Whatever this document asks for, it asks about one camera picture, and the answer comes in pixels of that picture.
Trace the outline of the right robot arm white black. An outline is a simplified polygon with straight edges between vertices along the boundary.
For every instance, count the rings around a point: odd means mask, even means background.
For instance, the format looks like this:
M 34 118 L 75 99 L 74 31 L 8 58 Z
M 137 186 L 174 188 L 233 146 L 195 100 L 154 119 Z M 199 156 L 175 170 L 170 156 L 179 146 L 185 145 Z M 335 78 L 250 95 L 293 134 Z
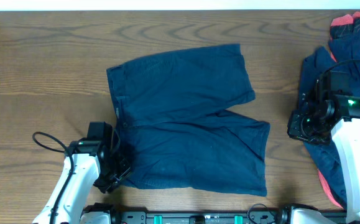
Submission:
M 346 220 L 360 221 L 360 98 L 332 95 L 313 111 L 293 111 L 288 135 L 310 144 L 335 144 L 347 194 Z

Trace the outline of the navy blue shorts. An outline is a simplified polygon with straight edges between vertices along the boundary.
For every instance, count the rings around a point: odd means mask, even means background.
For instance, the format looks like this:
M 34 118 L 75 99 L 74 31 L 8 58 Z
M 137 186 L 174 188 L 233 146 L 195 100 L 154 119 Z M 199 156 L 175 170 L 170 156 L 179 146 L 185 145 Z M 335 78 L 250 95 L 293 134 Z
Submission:
M 126 185 L 266 196 L 270 124 L 230 111 L 256 94 L 239 44 L 176 50 L 108 68 Z

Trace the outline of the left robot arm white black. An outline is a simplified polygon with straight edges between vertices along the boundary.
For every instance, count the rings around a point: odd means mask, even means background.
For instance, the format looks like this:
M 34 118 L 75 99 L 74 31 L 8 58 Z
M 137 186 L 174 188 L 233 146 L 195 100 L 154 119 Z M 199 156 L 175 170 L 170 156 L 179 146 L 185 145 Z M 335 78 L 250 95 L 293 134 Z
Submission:
M 131 172 L 129 161 L 106 141 L 73 141 L 62 174 L 34 223 L 119 223 L 111 205 L 86 205 L 92 187 L 102 193 L 119 187 Z

